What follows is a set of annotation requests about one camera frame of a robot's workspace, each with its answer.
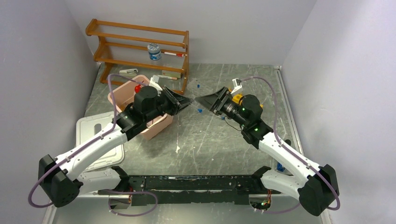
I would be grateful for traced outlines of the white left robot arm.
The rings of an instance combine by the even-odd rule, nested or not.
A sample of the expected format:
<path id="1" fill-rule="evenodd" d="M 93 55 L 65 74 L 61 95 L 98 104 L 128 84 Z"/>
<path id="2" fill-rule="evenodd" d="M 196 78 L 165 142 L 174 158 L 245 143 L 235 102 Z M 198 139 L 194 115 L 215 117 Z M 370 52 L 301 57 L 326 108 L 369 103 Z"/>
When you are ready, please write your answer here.
<path id="1" fill-rule="evenodd" d="M 125 110 L 115 115 L 112 122 L 85 143 L 56 158 L 50 155 L 42 157 L 38 185 L 58 208 L 66 206 L 78 195 L 92 191 L 127 192 L 130 190 L 129 176 L 122 168 L 113 166 L 88 173 L 84 170 L 113 148 L 146 130 L 150 121 L 165 114 L 176 115 L 192 102 L 192 98 L 179 95 L 167 87 L 161 91 L 152 86 L 142 87 Z"/>

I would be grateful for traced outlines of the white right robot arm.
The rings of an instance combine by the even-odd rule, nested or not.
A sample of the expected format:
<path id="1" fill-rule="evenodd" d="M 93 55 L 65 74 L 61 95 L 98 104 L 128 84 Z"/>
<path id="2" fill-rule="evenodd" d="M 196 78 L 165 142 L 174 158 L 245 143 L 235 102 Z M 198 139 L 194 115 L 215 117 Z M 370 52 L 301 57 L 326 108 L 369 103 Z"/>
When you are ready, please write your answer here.
<path id="1" fill-rule="evenodd" d="M 270 189 L 284 193 L 298 200 L 314 216 L 320 216 L 334 201 L 339 201 L 338 181 L 332 166 L 311 161 L 280 139 L 261 119 L 263 108 L 256 96 L 245 95 L 237 103 L 232 98 L 230 91 L 223 87 L 213 94 L 196 97 L 195 101 L 210 112 L 237 122 L 248 144 L 267 153 L 291 172 L 291 175 L 274 170 L 264 172 L 252 180 L 255 192 Z"/>

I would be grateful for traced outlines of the red cap squeeze bottle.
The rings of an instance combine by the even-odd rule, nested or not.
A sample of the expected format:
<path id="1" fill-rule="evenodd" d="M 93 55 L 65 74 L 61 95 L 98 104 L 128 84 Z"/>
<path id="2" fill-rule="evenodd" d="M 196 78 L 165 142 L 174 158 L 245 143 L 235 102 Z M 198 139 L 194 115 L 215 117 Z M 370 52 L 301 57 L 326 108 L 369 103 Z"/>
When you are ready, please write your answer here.
<path id="1" fill-rule="evenodd" d="M 136 84 L 136 86 L 134 87 L 135 93 L 139 93 L 141 88 L 146 86 L 146 84 L 142 82 L 135 82 L 135 84 Z"/>

